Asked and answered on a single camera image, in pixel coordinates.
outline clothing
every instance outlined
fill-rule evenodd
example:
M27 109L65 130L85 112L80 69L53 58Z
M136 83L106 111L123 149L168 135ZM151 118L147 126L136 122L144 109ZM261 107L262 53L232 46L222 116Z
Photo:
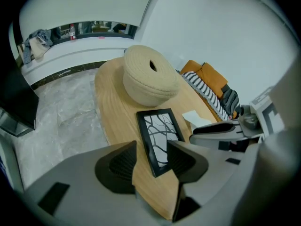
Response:
M237 92L232 89L227 90L221 98L221 105L228 115L233 115L234 117L236 108L240 106Z
M31 46L29 43L29 40L34 38L34 37L40 37L45 41L45 45L46 46L51 46L52 45L52 41L50 39L51 36L51 30L43 30L43 29L39 29L33 33L31 33L27 40L25 40L24 45L24 53L23 53L23 57L24 57L24 64L28 64L29 62L31 62Z
M223 95L222 88L227 85L228 81L210 64L204 63L203 65L200 65L193 60L189 60L182 68L180 74L189 71L194 71L202 79L202 81L204 81L204 83L212 89L217 97L221 99Z
M185 72L182 77L189 83L189 85L204 98L210 107L214 110L215 114L223 121L228 120L228 115L224 108L221 106L220 101L216 94L210 89L206 83L194 72Z

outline black and white striped fabric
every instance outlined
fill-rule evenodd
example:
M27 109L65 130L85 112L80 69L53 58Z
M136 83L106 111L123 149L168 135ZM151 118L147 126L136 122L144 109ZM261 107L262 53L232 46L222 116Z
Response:
M216 94L207 86L201 78L193 71L185 72L182 77L190 84L190 86L214 109L215 113L223 120L228 120L226 111L220 104L220 100Z

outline window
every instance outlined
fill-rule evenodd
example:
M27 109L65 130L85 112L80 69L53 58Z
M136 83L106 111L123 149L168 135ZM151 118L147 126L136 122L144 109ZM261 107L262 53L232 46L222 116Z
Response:
M109 36L134 38L137 27L124 23L108 22L108 21L88 21L73 23L77 39ZM51 29L51 40L53 45L70 40L71 24L59 26Z

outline oval wooden table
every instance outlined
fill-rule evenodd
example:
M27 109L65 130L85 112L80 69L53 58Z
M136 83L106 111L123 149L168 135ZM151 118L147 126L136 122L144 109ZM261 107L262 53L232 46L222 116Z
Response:
M179 181L172 170L153 177L148 163L136 118L137 111L171 108L186 142L192 134L182 114L196 110L200 117L216 122L207 106L190 85L179 75L180 92L157 107L136 103L124 89L124 59L115 58L104 63L95 76L95 91L101 123L110 145L137 141L137 163L132 183L144 200L161 216L171 220L174 214Z

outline gray floor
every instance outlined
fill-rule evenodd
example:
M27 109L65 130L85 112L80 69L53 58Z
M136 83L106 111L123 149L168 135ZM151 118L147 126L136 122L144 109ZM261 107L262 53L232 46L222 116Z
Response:
M24 187L72 155L108 145L95 100L97 69L75 73L35 90L36 130L13 138Z

